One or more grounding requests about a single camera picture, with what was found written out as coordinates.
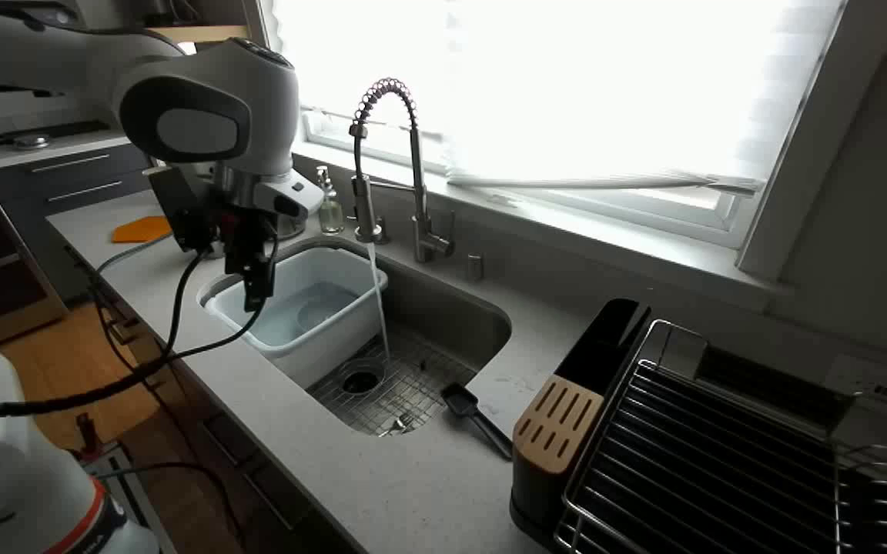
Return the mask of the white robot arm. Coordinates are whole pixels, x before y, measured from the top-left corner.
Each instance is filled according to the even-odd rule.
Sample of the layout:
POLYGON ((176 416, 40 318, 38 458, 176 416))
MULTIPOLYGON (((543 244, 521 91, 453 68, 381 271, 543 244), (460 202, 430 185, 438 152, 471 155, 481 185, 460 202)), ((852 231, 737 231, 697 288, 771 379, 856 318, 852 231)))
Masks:
POLYGON ((0 8, 0 85, 61 91, 92 106, 144 155, 214 163, 214 215, 226 271, 248 311, 274 291, 280 219, 305 219, 321 192, 292 166, 295 68, 274 50, 226 39, 184 55, 151 30, 80 30, 0 8))

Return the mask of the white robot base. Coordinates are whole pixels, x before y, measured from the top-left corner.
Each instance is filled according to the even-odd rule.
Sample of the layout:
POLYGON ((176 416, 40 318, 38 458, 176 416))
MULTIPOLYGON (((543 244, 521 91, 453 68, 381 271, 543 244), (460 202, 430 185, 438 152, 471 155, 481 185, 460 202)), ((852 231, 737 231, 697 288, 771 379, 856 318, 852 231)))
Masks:
POLYGON ((160 554, 160 542, 19 416, 0 418, 0 554, 160 554))

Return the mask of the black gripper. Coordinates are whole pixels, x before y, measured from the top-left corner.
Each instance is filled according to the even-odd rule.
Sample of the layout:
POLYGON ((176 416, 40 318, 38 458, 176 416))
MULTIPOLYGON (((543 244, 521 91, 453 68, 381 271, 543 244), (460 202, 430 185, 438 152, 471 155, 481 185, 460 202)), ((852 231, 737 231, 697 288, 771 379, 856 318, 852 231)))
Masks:
POLYGON ((243 277, 243 307, 259 311, 271 291, 268 271, 278 248, 278 219, 261 210, 234 205, 190 166, 151 166, 144 172, 183 248, 226 248, 226 271, 243 277))

